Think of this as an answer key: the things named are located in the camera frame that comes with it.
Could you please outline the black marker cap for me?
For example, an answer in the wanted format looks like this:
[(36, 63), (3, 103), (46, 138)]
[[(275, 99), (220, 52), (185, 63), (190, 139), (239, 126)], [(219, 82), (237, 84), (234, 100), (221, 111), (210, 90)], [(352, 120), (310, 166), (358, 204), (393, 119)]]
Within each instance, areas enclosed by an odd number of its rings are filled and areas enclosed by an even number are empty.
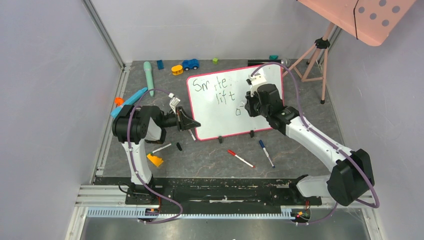
[(176, 147), (178, 148), (179, 151), (183, 150), (183, 148), (182, 148), (182, 146), (179, 142), (176, 143)]

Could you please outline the pink framed whiteboard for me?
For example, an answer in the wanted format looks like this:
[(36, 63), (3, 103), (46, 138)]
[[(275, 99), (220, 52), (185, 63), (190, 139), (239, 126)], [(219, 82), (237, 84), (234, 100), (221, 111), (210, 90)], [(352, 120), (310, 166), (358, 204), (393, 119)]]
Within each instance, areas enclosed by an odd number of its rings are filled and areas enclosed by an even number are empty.
[(201, 141), (271, 129), (262, 116), (250, 117), (244, 105), (251, 87), (249, 75), (257, 66), (190, 76), (186, 81), (192, 117), (201, 124)]

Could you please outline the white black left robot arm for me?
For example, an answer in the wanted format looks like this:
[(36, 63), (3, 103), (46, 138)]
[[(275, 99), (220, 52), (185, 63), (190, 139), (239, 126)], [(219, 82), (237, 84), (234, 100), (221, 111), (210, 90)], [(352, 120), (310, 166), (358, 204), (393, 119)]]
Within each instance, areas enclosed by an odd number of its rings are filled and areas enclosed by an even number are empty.
[(201, 123), (181, 106), (166, 113), (154, 105), (141, 108), (124, 105), (112, 122), (112, 134), (124, 147), (130, 166), (131, 184), (127, 195), (139, 197), (145, 204), (151, 204), (157, 198), (157, 190), (150, 186), (153, 174), (148, 165), (146, 143), (163, 144), (166, 128), (176, 127), (185, 131), (200, 126)]

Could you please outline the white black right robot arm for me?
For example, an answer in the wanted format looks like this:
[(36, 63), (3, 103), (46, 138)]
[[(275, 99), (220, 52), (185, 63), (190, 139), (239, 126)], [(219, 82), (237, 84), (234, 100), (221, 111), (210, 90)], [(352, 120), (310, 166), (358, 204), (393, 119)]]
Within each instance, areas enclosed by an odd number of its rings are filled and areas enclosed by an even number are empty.
[(370, 155), (363, 149), (345, 147), (307, 121), (297, 109), (285, 106), (276, 85), (266, 83), (246, 92), (245, 109), (250, 117), (262, 116), (284, 136), (298, 142), (328, 169), (328, 175), (302, 175), (290, 185), (289, 199), (302, 204), (309, 197), (331, 197), (349, 206), (367, 191), (375, 192)]

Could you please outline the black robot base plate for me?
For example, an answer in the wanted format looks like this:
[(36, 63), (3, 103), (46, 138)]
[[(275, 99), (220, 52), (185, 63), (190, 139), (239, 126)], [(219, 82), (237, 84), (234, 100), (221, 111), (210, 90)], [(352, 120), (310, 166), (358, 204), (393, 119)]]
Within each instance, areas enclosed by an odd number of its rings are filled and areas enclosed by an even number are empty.
[(131, 183), (125, 204), (159, 206), (162, 214), (277, 214), (281, 206), (320, 206), (318, 196), (303, 197), (290, 178), (169, 178), (148, 184)]

